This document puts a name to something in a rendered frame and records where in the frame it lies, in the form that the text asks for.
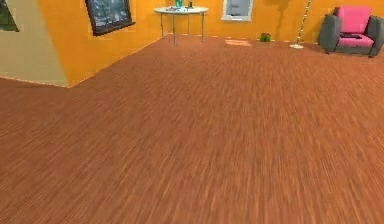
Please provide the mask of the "white framed window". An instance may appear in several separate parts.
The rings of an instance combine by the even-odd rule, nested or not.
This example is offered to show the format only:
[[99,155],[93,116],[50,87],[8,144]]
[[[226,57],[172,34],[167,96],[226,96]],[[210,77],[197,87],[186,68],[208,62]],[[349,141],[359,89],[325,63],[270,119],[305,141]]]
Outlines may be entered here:
[[223,21],[250,22],[253,0],[223,0]]

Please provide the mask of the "white round table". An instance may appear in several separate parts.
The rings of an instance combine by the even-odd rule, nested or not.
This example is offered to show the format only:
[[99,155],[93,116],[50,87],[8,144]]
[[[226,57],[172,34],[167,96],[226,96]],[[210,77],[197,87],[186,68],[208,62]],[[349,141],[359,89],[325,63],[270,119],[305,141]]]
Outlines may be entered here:
[[193,6],[193,8],[188,8],[187,6],[182,6],[181,11],[166,11],[166,8],[175,7],[176,6],[166,6],[154,8],[153,11],[160,15],[160,27],[161,27],[161,37],[164,37],[164,26],[163,26],[163,16],[171,15],[172,16],[172,34],[173,34],[173,44],[176,44],[176,16],[177,15],[186,15],[189,17],[190,15],[200,15],[201,16],[201,41],[204,41],[204,18],[205,14],[209,11],[206,7],[201,6]]

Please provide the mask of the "black framed wall picture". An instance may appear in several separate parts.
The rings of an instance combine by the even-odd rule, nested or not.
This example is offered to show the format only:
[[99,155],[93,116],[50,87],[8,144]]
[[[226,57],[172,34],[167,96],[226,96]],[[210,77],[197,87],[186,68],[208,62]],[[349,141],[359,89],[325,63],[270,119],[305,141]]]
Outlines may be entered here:
[[85,0],[92,33],[101,36],[135,24],[129,0]]

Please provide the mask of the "white floor lamp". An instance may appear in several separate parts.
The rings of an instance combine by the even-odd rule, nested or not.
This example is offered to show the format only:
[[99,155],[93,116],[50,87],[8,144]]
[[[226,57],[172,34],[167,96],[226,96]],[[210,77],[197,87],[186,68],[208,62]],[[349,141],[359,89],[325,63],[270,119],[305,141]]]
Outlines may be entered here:
[[293,48],[293,49],[303,49],[303,46],[300,44],[300,41],[301,41],[301,37],[302,37],[303,30],[304,30],[305,22],[306,22],[306,19],[308,17],[308,14],[309,14],[312,1],[313,0],[307,0],[307,4],[305,6],[305,11],[304,11],[304,14],[303,14],[303,17],[302,17],[302,20],[301,20],[301,25],[300,25],[300,28],[299,28],[299,31],[298,31],[298,35],[297,35],[296,41],[295,41],[294,44],[290,45],[290,47]]

